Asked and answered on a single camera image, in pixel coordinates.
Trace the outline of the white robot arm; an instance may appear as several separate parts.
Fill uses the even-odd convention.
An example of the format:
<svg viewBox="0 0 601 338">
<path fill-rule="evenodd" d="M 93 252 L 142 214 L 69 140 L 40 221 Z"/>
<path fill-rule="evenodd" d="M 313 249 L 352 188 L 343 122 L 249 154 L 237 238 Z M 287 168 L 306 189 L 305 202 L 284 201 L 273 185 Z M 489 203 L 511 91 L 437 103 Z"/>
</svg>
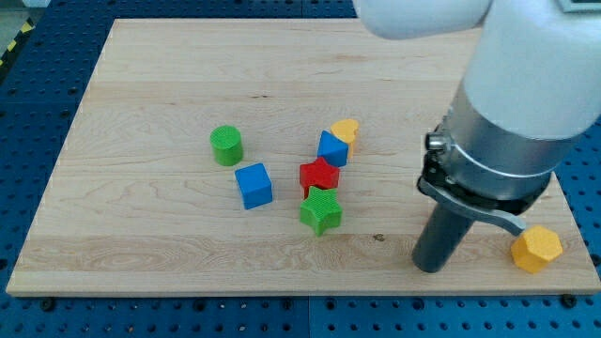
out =
<svg viewBox="0 0 601 338">
<path fill-rule="evenodd" d="M 513 214 L 600 116 L 600 5 L 573 0 L 355 0 L 372 34 L 479 28 L 449 110 L 426 136 L 422 178 L 466 204 Z"/>
</svg>

